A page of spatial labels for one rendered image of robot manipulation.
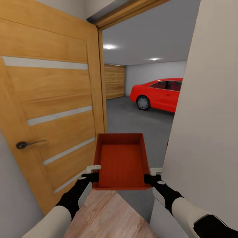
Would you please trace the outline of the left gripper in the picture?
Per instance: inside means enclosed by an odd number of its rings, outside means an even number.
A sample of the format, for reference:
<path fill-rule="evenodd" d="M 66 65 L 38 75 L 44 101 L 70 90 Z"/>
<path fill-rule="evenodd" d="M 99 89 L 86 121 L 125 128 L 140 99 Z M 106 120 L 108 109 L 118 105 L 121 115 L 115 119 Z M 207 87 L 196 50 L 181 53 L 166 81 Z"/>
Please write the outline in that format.
<path fill-rule="evenodd" d="M 81 176 L 90 176 L 92 178 L 92 182 L 99 181 L 99 172 L 95 172 L 91 174 L 82 174 Z"/>

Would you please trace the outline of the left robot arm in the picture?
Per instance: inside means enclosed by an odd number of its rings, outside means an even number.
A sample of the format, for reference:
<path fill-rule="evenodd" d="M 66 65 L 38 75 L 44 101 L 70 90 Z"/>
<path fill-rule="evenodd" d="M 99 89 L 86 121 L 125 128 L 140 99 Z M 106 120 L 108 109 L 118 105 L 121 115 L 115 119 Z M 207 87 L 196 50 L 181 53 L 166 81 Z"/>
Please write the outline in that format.
<path fill-rule="evenodd" d="M 81 208 L 92 190 L 92 183 L 99 181 L 101 165 L 88 166 L 68 192 L 64 193 L 57 205 L 29 232 L 21 238 L 63 238 L 75 214 Z"/>

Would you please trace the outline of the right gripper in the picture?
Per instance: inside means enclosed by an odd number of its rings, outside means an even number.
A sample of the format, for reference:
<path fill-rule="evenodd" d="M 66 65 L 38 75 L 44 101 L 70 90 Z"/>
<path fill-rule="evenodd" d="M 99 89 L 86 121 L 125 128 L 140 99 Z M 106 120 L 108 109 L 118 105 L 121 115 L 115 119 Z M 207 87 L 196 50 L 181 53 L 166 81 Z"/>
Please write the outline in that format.
<path fill-rule="evenodd" d="M 144 183 L 145 184 L 151 184 L 153 179 L 161 179 L 161 175 L 151 176 L 150 174 L 144 175 Z"/>

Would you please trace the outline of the storage box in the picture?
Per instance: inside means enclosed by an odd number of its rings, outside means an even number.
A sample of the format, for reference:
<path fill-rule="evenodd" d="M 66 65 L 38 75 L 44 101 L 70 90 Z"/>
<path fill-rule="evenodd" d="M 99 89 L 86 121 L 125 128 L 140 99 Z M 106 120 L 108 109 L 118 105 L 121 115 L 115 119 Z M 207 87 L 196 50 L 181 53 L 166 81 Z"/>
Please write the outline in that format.
<path fill-rule="evenodd" d="M 98 134 L 94 165 L 101 165 L 97 191 L 146 190 L 144 175 L 150 174 L 142 133 Z"/>

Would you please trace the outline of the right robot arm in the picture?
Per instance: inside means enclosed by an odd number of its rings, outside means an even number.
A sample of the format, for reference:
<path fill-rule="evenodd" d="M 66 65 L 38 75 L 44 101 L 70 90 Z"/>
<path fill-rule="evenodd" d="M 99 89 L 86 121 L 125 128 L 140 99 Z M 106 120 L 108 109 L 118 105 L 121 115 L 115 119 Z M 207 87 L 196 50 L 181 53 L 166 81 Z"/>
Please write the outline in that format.
<path fill-rule="evenodd" d="M 184 198 L 161 180 L 163 168 L 151 168 L 144 175 L 144 183 L 151 184 L 157 200 L 173 215 L 189 238 L 238 238 L 238 231 L 231 229 L 220 217 Z"/>

